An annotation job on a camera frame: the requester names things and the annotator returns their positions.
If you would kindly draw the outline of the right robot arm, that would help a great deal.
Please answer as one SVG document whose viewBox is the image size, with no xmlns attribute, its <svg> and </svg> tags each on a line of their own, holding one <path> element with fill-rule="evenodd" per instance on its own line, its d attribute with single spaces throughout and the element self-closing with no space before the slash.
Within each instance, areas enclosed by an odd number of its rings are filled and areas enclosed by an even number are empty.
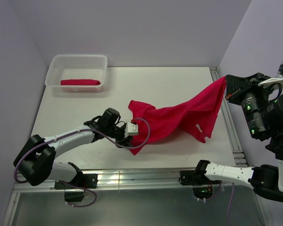
<svg viewBox="0 0 283 226">
<path fill-rule="evenodd" d="M 225 99 L 242 107 L 253 139 L 269 140 L 266 149 L 275 154 L 278 166 L 230 167 L 207 160 L 199 161 L 194 171 L 194 184 L 226 181 L 252 189 L 257 195 L 283 202 L 283 85 L 274 81 L 266 87 L 268 76 L 227 75 Z"/>
</svg>

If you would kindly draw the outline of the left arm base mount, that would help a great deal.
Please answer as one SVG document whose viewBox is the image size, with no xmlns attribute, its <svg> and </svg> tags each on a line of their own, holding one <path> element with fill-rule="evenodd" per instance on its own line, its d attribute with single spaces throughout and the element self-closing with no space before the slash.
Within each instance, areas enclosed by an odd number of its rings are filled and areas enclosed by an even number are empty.
<svg viewBox="0 0 283 226">
<path fill-rule="evenodd" d="M 97 174 L 80 174 L 71 182 L 56 181 L 55 190 L 64 190 L 64 200 L 66 204 L 77 208 L 93 205 L 97 200 L 97 194 L 93 191 L 97 187 Z M 84 198 L 91 194 L 93 200 L 88 204 L 81 204 Z"/>
</svg>

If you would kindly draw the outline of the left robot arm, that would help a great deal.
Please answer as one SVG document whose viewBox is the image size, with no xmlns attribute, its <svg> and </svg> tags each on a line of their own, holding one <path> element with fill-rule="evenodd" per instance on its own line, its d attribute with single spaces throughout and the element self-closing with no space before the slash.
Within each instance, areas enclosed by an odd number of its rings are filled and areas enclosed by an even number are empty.
<svg viewBox="0 0 283 226">
<path fill-rule="evenodd" d="M 82 184 L 82 170 L 72 162 L 56 161 L 61 154 L 79 146 L 110 138 L 117 147 L 132 147 L 131 141 L 138 134 L 138 125 L 125 122 L 121 127 L 120 114 L 108 108 L 102 115 L 86 121 L 80 127 L 51 137 L 31 136 L 14 160 L 17 183 L 37 186 L 46 180 L 64 181 L 71 188 Z"/>
</svg>

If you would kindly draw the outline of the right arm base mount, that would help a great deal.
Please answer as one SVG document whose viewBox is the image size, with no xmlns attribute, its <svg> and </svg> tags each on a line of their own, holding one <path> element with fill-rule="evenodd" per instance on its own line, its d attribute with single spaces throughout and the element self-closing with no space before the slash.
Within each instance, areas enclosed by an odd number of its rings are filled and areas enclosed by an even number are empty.
<svg viewBox="0 0 283 226">
<path fill-rule="evenodd" d="M 213 196 L 213 182 L 195 170 L 181 170 L 178 182 L 182 186 L 192 186 L 192 194 L 199 199 L 208 199 Z"/>
</svg>

